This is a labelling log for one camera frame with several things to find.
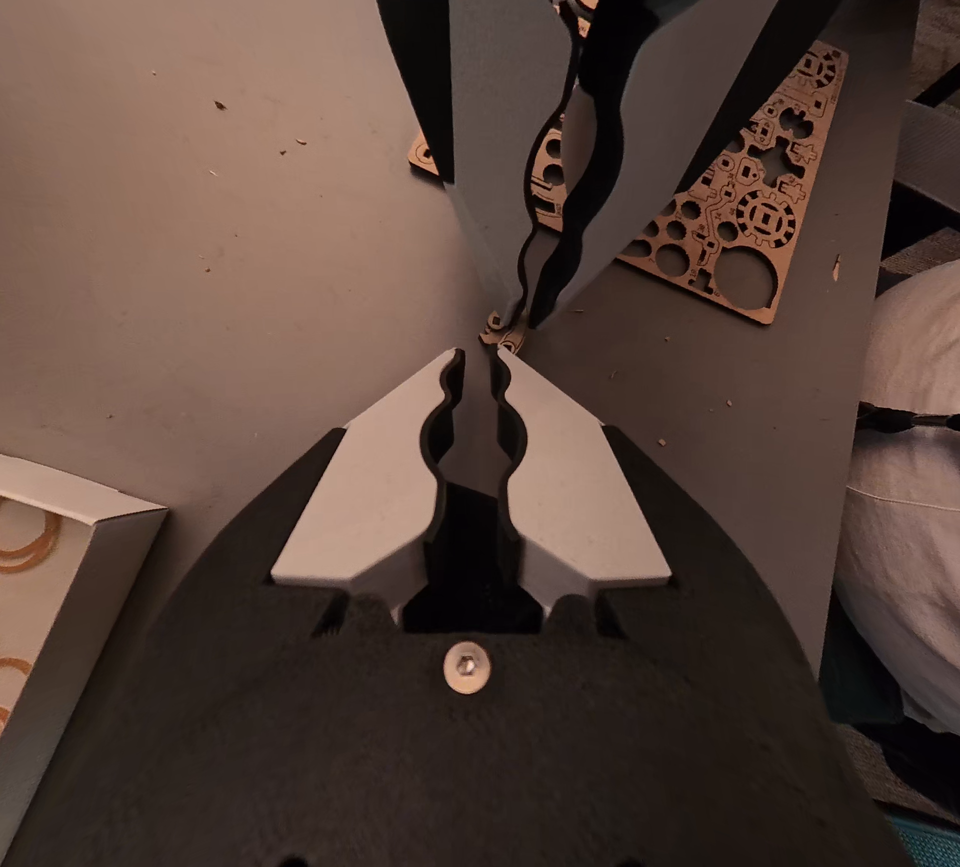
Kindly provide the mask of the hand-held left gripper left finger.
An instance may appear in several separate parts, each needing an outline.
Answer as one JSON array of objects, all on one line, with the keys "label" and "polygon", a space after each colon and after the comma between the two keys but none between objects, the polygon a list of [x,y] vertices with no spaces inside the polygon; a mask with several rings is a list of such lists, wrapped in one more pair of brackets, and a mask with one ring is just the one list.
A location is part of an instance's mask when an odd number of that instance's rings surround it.
[{"label": "hand-held left gripper left finger", "polygon": [[383,601],[395,621],[427,584],[465,352],[450,348],[350,420],[275,563],[275,584]]}]

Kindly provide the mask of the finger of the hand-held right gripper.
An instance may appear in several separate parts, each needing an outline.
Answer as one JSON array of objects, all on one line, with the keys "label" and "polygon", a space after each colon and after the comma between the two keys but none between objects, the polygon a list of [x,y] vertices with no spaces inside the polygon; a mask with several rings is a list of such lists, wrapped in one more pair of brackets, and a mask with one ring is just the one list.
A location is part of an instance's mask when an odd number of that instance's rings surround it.
[{"label": "finger of the hand-held right gripper", "polygon": [[527,299],[532,166],[570,99],[578,17],[551,0],[448,4],[454,171],[444,186],[489,308],[510,323]]},{"label": "finger of the hand-held right gripper", "polygon": [[530,307],[565,310],[676,193],[779,0],[599,0],[579,87],[593,146]]}]

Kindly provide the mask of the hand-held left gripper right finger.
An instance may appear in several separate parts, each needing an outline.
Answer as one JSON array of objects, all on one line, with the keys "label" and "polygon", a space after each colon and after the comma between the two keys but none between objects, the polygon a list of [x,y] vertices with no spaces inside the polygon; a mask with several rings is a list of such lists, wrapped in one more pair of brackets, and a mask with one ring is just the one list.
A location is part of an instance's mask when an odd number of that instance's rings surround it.
[{"label": "hand-held left gripper right finger", "polygon": [[548,616],[564,597],[666,585],[670,567],[604,424],[506,348],[491,359],[491,381],[522,590]]}]

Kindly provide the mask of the small curved wooden model part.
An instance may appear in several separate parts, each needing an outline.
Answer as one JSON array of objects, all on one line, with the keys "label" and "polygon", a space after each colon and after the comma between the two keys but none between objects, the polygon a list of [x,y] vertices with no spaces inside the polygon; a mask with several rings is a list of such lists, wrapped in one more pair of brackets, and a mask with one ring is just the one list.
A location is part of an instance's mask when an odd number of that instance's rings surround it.
[{"label": "small curved wooden model part", "polygon": [[515,321],[507,323],[498,312],[492,311],[487,319],[479,341],[490,347],[499,347],[512,354],[517,354],[526,338],[529,329],[528,314],[522,311]]}]

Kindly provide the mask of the laser-cut plywood parts sheet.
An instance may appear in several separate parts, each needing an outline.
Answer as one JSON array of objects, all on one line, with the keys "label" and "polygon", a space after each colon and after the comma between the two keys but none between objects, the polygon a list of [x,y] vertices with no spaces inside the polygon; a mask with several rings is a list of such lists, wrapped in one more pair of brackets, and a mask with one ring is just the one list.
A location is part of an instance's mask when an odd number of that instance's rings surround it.
[{"label": "laser-cut plywood parts sheet", "polygon": [[815,41],[692,187],[618,255],[631,268],[773,323],[848,65]]}]

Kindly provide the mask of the white cardboard box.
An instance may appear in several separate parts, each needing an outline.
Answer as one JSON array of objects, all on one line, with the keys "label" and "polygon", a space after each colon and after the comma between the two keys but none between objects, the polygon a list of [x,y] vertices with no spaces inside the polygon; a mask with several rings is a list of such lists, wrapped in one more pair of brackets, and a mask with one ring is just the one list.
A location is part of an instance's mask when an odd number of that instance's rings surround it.
[{"label": "white cardboard box", "polygon": [[1,574],[1,856],[10,848],[129,592],[166,507],[46,465],[1,457],[1,549],[28,544],[43,511],[62,518],[54,551]]}]

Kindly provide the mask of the pile of tan rubber bands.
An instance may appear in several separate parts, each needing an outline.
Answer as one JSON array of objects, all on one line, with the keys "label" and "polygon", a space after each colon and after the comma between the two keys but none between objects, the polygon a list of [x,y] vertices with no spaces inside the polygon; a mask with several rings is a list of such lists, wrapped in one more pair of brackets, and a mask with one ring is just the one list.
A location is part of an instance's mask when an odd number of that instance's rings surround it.
[{"label": "pile of tan rubber bands", "polygon": [[[43,529],[35,538],[16,548],[1,548],[1,574],[12,576],[30,571],[39,566],[54,551],[61,535],[63,519],[57,513],[43,512]],[[13,670],[25,679],[29,677],[33,664],[30,660],[18,656],[1,657],[1,669]]]}]

